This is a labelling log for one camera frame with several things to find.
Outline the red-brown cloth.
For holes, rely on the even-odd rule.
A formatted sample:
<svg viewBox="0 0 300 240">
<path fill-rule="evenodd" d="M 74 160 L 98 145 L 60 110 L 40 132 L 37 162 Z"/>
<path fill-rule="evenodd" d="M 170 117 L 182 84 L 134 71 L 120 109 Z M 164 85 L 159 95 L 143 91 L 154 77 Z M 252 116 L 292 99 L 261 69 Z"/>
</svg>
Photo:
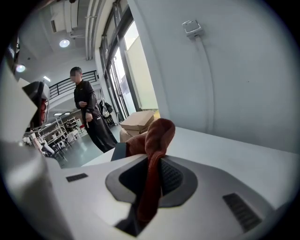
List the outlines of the red-brown cloth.
<svg viewBox="0 0 300 240">
<path fill-rule="evenodd" d="M 166 155 L 167 148 L 175 135 L 175 125 L 168 119 L 159 118 L 152 122 L 148 131 L 126 141 L 126 156 L 147 155 L 147 177 L 137 208 L 137 218 L 141 223 L 149 223 L 158 209 L 161 184 L 158 163 Z"/>
</svg>

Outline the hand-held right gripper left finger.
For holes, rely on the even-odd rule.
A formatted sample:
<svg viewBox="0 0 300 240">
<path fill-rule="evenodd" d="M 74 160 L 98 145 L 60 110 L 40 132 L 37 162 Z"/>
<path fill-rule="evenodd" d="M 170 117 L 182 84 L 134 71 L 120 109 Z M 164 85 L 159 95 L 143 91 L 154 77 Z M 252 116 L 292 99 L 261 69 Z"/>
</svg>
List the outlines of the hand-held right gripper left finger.
<svg viewBox="0 0 300 240">
<path fill-rule="evenodd" d="M 107 175 L 142 158 L 142 154 L 98 165 L 62 169 L 46 159 L 54 196 L 67 233 L 63 240 L 137 240 L 115 227 L 125 219 L 131 205 L 117 201 L 105 185 Z"/>
</svg>

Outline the glass window wall dark frame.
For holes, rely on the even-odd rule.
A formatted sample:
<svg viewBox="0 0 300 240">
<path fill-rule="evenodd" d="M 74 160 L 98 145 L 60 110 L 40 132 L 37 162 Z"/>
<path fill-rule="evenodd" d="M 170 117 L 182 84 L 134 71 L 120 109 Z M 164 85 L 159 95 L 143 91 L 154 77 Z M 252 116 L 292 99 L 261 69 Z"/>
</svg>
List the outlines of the glass window wall dark frame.
<svg viewBox="0 0 300 240">
<path fill-rule="evenodd" d="M 158 104 L 139 31 L 128 0 L 103 0 L 100 6 L 98 55 L 119 122 Z"/>
</svg>

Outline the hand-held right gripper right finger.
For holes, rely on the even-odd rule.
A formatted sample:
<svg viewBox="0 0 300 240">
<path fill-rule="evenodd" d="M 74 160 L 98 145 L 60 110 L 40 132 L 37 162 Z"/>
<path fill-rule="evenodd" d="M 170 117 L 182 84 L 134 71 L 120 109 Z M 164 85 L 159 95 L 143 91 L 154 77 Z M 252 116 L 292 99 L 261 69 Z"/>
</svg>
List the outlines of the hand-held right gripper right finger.
<svg viewBox="0 0 300 240">
<path fill-rule="evenodd" d="M 197 188 L 181 206 L 159 208 L 140 233 L 141 240 L 231 240 L 245 233 L 240 219 L 252 228 L 274 212 L 251 187 L 219 168 L 166 156 L 191 170 Z"/>
</svg>

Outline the white ceiling air unit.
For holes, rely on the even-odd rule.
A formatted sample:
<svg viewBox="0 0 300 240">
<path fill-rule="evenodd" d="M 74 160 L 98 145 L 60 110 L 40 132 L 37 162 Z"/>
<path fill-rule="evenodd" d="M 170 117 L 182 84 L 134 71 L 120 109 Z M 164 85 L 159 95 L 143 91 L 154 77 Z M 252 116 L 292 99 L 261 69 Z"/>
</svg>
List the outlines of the white ceiling air unit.
<svg viewBox="0 0 300 240">
<path fill-rule="evenodd" d="M 61 0 L 50 6 L 53 33 L 65 30 L 72 32 L 78 26 L 79 0 Z"/>
</svg>

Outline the hanging black white bags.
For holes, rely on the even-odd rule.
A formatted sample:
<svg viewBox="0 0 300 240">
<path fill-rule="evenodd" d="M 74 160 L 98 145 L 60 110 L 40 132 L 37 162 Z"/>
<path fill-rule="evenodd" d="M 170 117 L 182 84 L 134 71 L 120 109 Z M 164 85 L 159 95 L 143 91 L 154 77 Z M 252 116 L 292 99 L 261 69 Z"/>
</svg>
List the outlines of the hanging black white bags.
<svg viewBox="0 0 300 240">
<path fill-rule="evenodd" d="M 113 112 L 112 106 L 108 104 L 104 99 L 101 99 L 98 103 L 98 107 L 108 127 L 112 127 L 115 124 L 111 115 L 111 113 Z"/>
</svg>

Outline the black metal railing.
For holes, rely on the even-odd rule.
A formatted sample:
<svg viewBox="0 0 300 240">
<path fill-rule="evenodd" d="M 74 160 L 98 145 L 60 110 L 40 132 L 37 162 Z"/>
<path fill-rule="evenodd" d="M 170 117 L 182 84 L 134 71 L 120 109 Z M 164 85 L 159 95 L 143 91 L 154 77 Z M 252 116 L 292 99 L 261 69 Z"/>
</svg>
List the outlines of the black metal railing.
<svg viewBox="0 0 300 240">
<path fill-rule="evenodd" d="M 90 83 L 95 83 L 98 80 L 96 70 L 85 72 L 82 74 L 82 80 Z M 70 78 L 52 85 L 50 88 L 50 100 L 58 97 L 59 95 L 75 89 L 75 83 Z"/>
</svg>

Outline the large cardboard box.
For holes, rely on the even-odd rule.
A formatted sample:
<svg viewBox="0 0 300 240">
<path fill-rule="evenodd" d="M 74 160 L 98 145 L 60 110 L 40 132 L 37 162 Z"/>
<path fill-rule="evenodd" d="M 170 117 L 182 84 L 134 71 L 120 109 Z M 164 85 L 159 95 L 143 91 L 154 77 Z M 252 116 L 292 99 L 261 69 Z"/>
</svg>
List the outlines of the large cardboard box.
<svg viewBox="0 0 300 240">
<path fill-rule="evenodd" d="M 127 140 L 129 140 L 130 138 L 132 138 L 136 135 L 140 135 L 140 134 L 145 133 L 145 132 L 147 132 L 147 130 L 136 131 L 136 130 L 129 130 L 129 129 L 122 128 L 120 130 L 120 142 L 124 143 Z"/>
</svg>

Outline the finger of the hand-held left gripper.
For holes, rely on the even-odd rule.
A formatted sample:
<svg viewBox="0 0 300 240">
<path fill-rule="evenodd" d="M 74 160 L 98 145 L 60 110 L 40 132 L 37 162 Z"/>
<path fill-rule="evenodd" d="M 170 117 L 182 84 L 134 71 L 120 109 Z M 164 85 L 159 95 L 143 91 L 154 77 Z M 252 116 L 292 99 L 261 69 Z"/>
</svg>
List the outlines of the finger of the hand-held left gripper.
<svg viewBox="0 0 300 240">
<path fill-rule="evenodd" d="M 37 107 L 26 131 L 40 128 L 48 121 L 50 90 L 44 82 L 32 82 L 22 88 Z"/>
</svg>

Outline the flat cardboard box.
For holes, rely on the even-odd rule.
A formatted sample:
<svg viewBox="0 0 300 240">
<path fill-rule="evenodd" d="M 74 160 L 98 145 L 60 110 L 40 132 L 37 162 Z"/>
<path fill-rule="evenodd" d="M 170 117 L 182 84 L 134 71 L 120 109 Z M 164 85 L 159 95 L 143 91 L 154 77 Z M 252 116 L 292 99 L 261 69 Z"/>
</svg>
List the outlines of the flat cardboard box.
<svg viewBox="0 0 300 240">
<path fill-rule="evenodd" d="M 123 129 L 141 131 L 154 120 L 154 112 L 151 110 L 134 112 L 120 123 Z"/>
</svg>

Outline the white ceiling pipes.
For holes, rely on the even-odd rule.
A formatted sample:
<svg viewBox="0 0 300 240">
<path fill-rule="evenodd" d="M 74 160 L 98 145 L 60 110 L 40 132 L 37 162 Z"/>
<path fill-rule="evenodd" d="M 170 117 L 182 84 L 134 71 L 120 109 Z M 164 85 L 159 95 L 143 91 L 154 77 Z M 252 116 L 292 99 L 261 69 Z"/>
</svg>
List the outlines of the white ceiling pipes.
<svg viewBox="0 0 300 240">
<path fill-rule="evenodd" d="M 86 60 L 93 59 L 93 42 L 95 35 L 96 22 L 99 16 L 99 10 L 103 0 L 89 0 L 87 15 L 86 15 L 86 24 L 85 24 L 85 52 Z"/>
</svg>

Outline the white metal shelf rack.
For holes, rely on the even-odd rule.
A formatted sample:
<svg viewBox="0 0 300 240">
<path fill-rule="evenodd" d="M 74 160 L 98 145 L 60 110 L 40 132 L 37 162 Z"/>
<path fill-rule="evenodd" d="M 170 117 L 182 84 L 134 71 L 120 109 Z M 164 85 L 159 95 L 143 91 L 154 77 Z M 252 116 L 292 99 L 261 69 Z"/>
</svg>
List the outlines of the white metal shelf rack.
<svg viewBox="0 0 300 240">
<path fill-rule="evenodd" d="M 78 139 L 77 129 L 73 127 L 68 129 L 67 122 L 63 122 L 60 117 L 56 118 L 54 122 L 46 124 L 38 132 L 54 150 L 67 150 Z"/>
</svg>

